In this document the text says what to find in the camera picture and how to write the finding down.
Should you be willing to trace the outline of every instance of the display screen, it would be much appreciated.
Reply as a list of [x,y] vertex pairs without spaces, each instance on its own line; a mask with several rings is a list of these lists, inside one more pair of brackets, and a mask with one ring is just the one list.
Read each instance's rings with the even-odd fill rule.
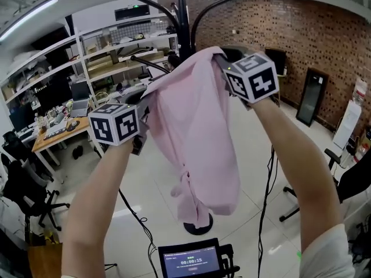
[[215,246],[183,253],[164,254],[163,258],[168,278],[187,277],[219,270]]

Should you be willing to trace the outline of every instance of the red brick wall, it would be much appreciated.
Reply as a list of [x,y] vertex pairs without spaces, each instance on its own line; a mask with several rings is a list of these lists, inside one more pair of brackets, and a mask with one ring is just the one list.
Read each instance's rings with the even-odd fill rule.
[[[158,0],[170,8],[176,0]],[[187,0],[190,23],[216,0]],[[300,103],[308,67],[330,75],[318,120],[337,126],[352,97],[357,76],[369,82],[359,134],[371,118],[371,26],[344,9],[309,0],[236,0],[213,9],[201,21],[197,48],[242,43],[254,50],[287,51],[288,76],[281,95]]]

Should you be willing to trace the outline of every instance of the ceiling light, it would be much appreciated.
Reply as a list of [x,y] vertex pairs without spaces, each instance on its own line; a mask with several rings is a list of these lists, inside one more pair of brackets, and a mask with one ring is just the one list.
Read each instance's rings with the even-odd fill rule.
[[52,6],[53,4],[57,3],[58,0],[45,0],[44,2],[40,3],[36,7],[29,10],[27,13],[22,15],[19,19],[17,19],[12,25],[10,25],[1,35],[0,35],[0,42],[4,41],[15,29],[18,29],[22,24],[28,21],[30,18],[34,17],[39,12],[43,11],[44,9]]

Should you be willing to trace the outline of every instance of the forearm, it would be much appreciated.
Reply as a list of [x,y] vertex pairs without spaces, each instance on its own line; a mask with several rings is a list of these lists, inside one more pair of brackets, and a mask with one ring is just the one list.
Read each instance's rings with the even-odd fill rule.
[[252,107],[297,195],[302,220],[302,249],[305,249],[316,236],[341,223],[340,203],[332,175],[318,147],[271,100],[262,100]]
[[68,212],[64,242],[103,244],[131,151],[130,142],[110,147],[104,154],[88,183],[74,197]]

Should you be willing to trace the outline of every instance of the sleeve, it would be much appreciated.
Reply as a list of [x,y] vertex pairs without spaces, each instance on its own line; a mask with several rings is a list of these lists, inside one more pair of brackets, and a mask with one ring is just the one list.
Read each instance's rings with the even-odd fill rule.
[[344,224],[334,226],[315,239],[301,258],[300,278],[353,278]]

